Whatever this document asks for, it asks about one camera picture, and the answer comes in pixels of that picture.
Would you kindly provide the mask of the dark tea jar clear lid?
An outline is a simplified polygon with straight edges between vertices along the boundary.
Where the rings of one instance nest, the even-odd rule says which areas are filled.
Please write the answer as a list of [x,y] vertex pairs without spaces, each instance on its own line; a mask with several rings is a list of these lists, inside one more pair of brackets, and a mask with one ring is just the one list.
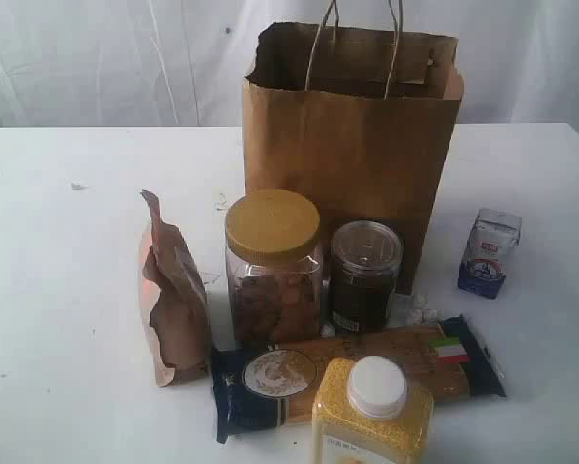
[[331,241],[331,322],[351,333],[384,328],[403,251],[395,231],[380,222],[357,220],[338,228]]

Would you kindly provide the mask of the spaghetti packet with Italian flag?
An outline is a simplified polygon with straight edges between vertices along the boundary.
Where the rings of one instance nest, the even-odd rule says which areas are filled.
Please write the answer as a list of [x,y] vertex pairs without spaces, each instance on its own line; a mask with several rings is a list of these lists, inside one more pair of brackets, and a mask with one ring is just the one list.
[[463,316],[433,324],[388,328],[232,351],[210,357],[217,441],[307,423],[329,362],[380,356],[427,387],[436,403],[505,396],[502,375]]

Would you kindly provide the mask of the white backdrop curtain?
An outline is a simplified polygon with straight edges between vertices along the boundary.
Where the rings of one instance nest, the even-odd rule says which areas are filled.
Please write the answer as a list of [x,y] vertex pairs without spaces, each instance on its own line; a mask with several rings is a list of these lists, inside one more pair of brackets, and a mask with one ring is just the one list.
[[[0,1],[0,127],[237,126],[261,31],[323,1]],[[579,1],[408,1],[454,36],[462,123],[579,132]]]

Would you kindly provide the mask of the yellow grain bottle white cap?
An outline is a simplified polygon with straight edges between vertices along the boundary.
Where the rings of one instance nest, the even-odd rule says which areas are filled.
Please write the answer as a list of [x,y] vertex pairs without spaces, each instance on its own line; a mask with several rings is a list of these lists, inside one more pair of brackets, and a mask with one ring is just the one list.
[[418,463],[434,399],[391,360],[331,360],[312,407],[312,463]]

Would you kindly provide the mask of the small white blue carton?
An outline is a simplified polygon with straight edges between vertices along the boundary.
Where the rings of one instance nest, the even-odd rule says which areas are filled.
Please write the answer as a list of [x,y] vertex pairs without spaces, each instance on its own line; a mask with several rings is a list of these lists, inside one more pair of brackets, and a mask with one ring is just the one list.
[[520,216],[481,208],[461,259],[458,288],[496,299],[507,277],[508,256],[519,245],[521,228]]

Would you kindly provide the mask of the brown paper shopping bag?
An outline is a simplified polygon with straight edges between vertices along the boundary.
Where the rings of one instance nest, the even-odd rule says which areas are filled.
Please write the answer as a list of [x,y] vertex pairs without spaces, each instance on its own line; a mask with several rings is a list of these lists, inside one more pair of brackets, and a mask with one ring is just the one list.
[[247,190],[311,200],[329,241],[342,224],[383,222],[404,253],[396,289],[413,289],[464,95],[455,37],[276,22],[243,81]]

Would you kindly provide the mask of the clear jar with gold lid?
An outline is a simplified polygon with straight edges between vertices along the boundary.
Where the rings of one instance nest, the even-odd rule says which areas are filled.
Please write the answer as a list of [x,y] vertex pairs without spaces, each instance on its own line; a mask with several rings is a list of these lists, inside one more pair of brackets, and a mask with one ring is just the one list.
[[320,225],[310,200],[283,189],[249,192],[229,208],[226,275],[239,345],[274,345],[320,335]]

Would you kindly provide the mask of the crumpled brown paper pouch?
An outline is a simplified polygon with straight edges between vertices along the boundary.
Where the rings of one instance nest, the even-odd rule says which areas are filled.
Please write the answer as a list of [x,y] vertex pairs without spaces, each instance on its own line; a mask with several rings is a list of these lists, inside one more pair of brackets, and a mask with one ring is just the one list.
[[206,289],[180,229],[143,190],[150,226],[139,247],[138,301],[159,387],[204,377],[212,348]]

